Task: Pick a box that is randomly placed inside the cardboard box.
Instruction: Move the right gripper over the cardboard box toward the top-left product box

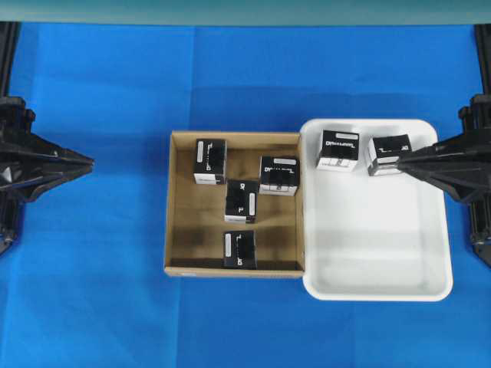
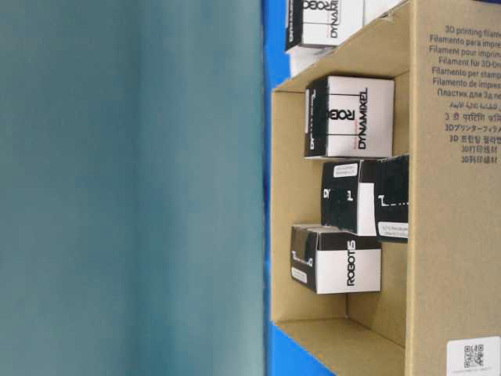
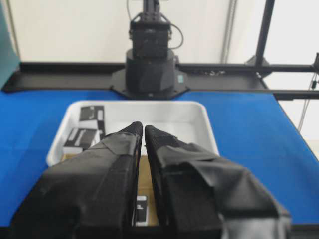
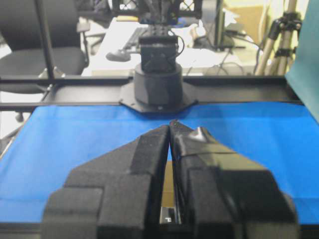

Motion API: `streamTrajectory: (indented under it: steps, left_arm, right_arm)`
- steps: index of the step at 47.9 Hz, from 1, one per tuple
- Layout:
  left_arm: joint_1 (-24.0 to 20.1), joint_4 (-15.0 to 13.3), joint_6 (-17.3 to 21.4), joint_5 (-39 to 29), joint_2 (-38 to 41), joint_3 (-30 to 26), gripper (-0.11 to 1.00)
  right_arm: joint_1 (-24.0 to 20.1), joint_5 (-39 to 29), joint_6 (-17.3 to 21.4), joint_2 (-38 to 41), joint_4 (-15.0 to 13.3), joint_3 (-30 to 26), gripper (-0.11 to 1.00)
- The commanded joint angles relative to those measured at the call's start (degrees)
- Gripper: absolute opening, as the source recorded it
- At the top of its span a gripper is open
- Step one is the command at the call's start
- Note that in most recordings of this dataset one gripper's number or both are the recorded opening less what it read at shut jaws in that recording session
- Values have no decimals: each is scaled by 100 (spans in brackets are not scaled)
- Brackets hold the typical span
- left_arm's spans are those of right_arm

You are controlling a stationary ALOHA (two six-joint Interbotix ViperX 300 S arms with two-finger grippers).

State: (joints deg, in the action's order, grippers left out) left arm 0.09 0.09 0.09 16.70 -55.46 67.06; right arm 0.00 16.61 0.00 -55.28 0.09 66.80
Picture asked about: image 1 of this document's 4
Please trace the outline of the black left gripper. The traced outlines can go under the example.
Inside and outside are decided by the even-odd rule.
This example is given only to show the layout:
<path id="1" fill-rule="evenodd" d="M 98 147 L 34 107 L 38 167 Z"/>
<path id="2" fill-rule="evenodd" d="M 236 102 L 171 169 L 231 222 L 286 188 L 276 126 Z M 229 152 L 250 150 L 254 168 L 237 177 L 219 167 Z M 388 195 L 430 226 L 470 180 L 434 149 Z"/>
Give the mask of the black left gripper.
<path id="1" fill-rule="evenodd" d="M 55 169 L 56 161 L 76 164 Z M 94 160 L 26 132 L 1 134 L 1 190 L 20 202 L 33 202 L 45 192 L 92 172 Z"/>

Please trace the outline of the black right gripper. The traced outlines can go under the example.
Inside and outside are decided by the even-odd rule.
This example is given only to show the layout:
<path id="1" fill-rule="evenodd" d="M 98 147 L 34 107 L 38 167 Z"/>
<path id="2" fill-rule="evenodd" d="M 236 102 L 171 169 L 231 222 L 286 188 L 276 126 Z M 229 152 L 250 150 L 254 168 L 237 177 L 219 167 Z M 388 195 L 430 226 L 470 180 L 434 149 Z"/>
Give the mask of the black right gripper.
<path id="1" fill-rule="evenodd" d="M 418 163 L 436 156 L 437 163 Z M 466 132 L 411 151 L 398 159 L 397 168 L 469 204 L 490 193 L 490 133 Z"/>

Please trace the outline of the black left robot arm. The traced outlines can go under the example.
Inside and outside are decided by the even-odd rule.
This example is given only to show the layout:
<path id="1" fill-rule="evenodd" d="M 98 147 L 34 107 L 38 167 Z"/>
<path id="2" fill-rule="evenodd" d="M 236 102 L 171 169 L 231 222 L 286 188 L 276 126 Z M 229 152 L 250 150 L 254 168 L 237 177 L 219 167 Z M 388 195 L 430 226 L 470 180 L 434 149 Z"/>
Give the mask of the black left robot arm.
<path id="1" fill-rule="evenodd" d="M 20 24 L 1 23 L 1 253 L 16 242 L 24 207 L 43 193 L 92 172 L 94 160 L 31 131 L 35 112 L 8 95 Z"/>

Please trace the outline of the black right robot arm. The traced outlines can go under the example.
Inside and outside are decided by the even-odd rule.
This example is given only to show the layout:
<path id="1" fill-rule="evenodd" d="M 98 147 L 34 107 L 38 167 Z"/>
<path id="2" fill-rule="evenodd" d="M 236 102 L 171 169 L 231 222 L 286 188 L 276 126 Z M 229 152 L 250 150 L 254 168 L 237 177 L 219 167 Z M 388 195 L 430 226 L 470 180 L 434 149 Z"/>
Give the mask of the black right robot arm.
<path id="1" fill-rule="evenodd" d="M 469 206 L 473 252 L 490 265 L 490 25 L 473 30 L 483 93 L 459 110 L 463 132 L 408 154 L 397 168 Z"/>

